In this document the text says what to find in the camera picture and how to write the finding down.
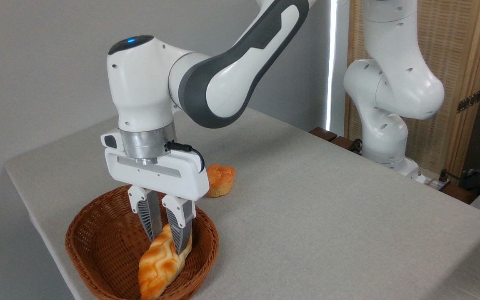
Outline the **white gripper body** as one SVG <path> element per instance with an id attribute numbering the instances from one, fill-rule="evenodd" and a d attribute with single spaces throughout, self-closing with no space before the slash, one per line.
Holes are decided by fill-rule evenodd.
<path id="1" fill-rule="evenodd" d="M 192 201 L 199 200 L 209 189 L 208 175 L 194 152 L 172 150 L 159 157 L 157 163 L 143 165 L 120 151 L 106 148 L 105 160 L 115 180 L 141 188 Z"/>

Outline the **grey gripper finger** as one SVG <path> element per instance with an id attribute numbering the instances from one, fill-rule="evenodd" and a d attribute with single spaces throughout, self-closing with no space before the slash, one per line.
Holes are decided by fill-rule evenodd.
<path id="1" fill-rule="evenodd" d="M 196 217 L 195 203 L 192 200 L 165 195 L 162 206 L 166 209 L 175 250 L 177 254 L 181 254 L 188 246 L 192 233 L 192 221 Z"/>
<path id="2" fill-rule="evenodd" d="M 145 233 L 153 242 L 163 230 L 158 193 L 132 185 L 128 189 L 128 198 L 132 211 L 138 215 Z"/>

